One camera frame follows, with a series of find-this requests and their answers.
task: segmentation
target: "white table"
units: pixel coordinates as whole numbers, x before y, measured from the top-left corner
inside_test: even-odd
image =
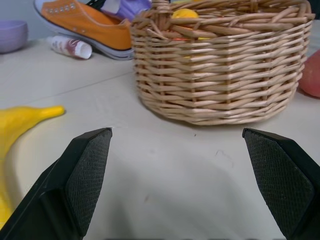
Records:
[[[309,55],[320,49],[315,22]],[[64,105],[24,134],[7,158],[17,205],[42,171],[84,132],[113,127],[104,183],[85,240],[284,238],[255,180],[244,127],[295,139],[320,165],[320,101],[297,93],[272,119],[190,127],[148,111],[130,61],[58,55],[43,40],[0,56],[1,108]]]

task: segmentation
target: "woven rattan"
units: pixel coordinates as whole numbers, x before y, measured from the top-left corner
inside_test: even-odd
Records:
[[[184,8],[199,18],[171,18]],[[139,97],[194,125],[266,120],[296,92],[314,17],[307,0],[153,0],[131,27]]]

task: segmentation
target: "purple object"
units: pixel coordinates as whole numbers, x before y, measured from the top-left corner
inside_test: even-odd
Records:
[[[28,40],[28,25],[22,20],[0,20],[0,54],[22,48]]]
[[[101,11],[120,20],[130,22],[142,11],[151,8],[149,0],[106,0]]]

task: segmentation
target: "white bottle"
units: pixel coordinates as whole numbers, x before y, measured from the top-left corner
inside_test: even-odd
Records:
[[[89,59],[91,57],[92,47],[81,40],[66,36],[50,36],[46,40],[56,53],[80,59]]]

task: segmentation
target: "purple bowl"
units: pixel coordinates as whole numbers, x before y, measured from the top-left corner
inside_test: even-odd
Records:
[[[22,48],[28,40],[28,25],[21,20],[0,20],[0,54]]]

